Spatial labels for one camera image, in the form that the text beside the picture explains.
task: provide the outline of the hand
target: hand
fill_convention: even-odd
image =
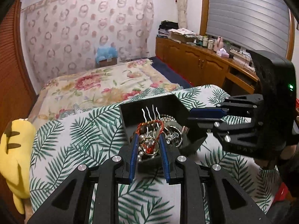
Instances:
[[[296,148],[297,148],[297,145],[286,146],[280,154],[280,159],[282,159],[282,160],[291,159],[294,156],[295,152],[296,152]],[[269,164],[268,160],[254,159],[254,161],[262,169],[272,169],[272,168],[275,167],[275,164],[271,164],[271,163]]]

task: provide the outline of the bed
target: bed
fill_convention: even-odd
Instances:
[[[214,85],[187,89],[175,88],[177,85],[172,86],[169,83],[167,85],[171,87],[147,88],[126,101],[172,93],[186,108],[191,109],[213,107],[229,96]],[[40,127],[35,137],[30,163],[30,198],[33,211],[37,210],[79,164],[96,166],[118,153],[126,142],[120,120],[121,103],[123,102],[89,108],[79,113],[74,111],[65,118],[49,121]],[[231,124],[246,122],[245,118],[233,116],[224,120]],[[267,212],[280,184],[276,170],[262,170],[252,158],[224,152],[218,140],[210,133],[191,158],[205,166],[220,164],[259,207]],[[180,186],[169,186],[159,173],[159,171],[154,175],[137,173],[131,186],[119,185],[121,223],[179,223]],[[204,206],[206,222],[209,223],[206,199]],[[92,213],[93,204],[89,223],[92,223]]]
[[[148,87],[170,92],[179,84],[191,86],[156,57],[60,76],[42,88],[28,120],[39,129],[74,111],[74,105],[84,111],[124,101]]]

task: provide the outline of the yellow plush toy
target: yellow plush toy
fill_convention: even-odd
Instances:
[[[0,173],[21,214],[24,214],[21,199],[30,197],[29,167],[35,133],[35,127],[29,121],[18,119],[8,123],[0,141]]]

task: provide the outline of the black box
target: black box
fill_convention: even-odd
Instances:
[[[150,120],[146,110],[147,106],[152,119],[154,119],[152,105],[154,105],[155,109],[156,107],[158,108],[160,114],[173,116],[181,126],[185,125],[189,111],[174,94],[124,103],[120,105],[120,112],[128,144],[130,142],[129,138],[133,135],[134,131],[137,130],[138,124],[145,121],[142,109],[145,111],[146,118]],[[189,129],[187,137],[183,137],[182,145],[179,147],[180,153],[184,156],[195,154],[206,137],[207,134],[205,131],[201,130],[197,125],[193,126]],[[149,158],[139,163],[138,171],[147,172],[149,169],[158,166],[161,166],[161,158],[159,155],[154,159]]]

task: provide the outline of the window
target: window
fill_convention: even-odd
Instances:
[[[289,9],[283,0],[209,0],[207,34],[285,57]]]

